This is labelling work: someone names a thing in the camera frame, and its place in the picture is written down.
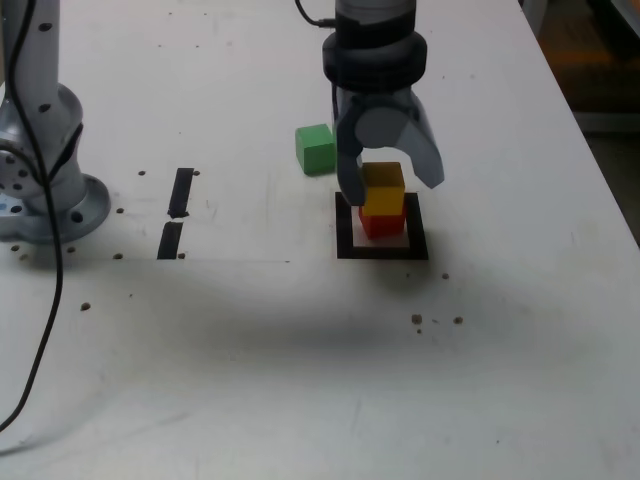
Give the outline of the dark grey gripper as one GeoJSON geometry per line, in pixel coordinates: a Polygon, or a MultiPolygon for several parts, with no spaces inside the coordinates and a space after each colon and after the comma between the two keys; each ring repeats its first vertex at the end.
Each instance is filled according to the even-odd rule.
{"type": "Polygon", "coordinates": [[[366,200],[359,160],[363,147],[405,153],[415,176],[430,189],[444,182],[443,161],[433,131],[411,88],[361,93],[333,86],[332,113],[338,183],[351,206],[363,206],[366,200]]]}

